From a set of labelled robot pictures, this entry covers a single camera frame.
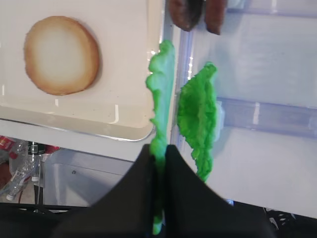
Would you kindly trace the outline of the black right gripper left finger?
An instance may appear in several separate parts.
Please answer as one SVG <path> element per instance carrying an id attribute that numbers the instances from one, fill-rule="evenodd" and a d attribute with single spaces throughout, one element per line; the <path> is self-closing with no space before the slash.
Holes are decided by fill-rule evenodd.
<path id="1" fill-rule="evenodd" d="M 64 219 L 53 238 L 151 238 L 156 190 L 148 144 L 125 176 L 98 202 Z"/>

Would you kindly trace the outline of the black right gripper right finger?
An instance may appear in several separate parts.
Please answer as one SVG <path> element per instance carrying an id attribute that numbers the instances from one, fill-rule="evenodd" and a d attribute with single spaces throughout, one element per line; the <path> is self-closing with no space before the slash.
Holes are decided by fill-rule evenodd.
<path id="1" fill-rule="evenodd" d="M 168 238 L 273 238 L 261 215 L 228 204 L 188 166 L 177 147 L 165 154 L 164 209 Z"/>

